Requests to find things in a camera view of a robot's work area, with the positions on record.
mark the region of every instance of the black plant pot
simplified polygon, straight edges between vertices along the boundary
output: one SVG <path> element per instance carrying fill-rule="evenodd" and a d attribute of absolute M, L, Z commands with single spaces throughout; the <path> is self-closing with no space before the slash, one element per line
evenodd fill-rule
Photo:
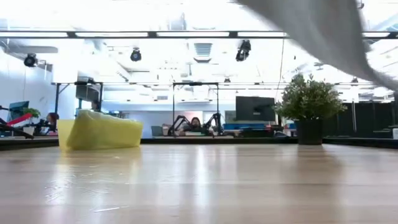
<path fill-rule="evenodd" d="M 298 144 L 321 145 L 322 144 L 322 120 L 310 119 L 295 121 Z"/>

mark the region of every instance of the green plant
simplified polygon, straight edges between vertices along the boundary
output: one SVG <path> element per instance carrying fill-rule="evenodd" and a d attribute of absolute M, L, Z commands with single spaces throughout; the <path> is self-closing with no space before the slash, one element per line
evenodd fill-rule
<path fill-rule="evenodd" d="M 41 113 L 39 110 L 34 109 L 34 108 L 24 108 L 24 114 L 30 113 L 32 117 L 29 120 L 29 124 L 33 123 L 33 118 L 39 118 Z"/>
<path fill-rule="evenodd" d="M 292 120 L 329 118 L 346 109 L 333 86 L 315 81 L 313 75 L 307 81 L 303 75 L 297 75 L 285 88 L 282 102 L 276 104 L 275 112 Z"/>

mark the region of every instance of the white cloth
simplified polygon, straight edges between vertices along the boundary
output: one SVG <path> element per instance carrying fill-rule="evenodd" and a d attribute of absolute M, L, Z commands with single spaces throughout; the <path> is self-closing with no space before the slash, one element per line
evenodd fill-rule
<path fill-rule="evenodd" d="M 366 60 L 361 19 L 355 0 L 240 1 L 280 27 L 323 63 L 398 90 L 397 80 L 373 70 Z"/>

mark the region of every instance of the computer monitor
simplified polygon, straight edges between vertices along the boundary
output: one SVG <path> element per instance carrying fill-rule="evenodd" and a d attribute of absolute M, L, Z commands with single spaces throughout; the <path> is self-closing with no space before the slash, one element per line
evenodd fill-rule
<path fill-rule="evenodd" d="M 15 120 L 24 115 L 24 109 L 29 108 L 29 101 L 10 103 L 7 122 Z"/>
<path fill-rule="evenodd" d="M 275 121 L 274 98 L 237 96 L 235 103 L 237 121 Z"/>

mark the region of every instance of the table surface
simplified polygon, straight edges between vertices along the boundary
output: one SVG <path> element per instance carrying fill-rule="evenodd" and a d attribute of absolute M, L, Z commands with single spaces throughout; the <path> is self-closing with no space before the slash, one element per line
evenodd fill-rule
<path fill-rule="evenodd" d="M 398 223 L 398 151 L 143 145 L 0 152 L 2 223 Z"/>

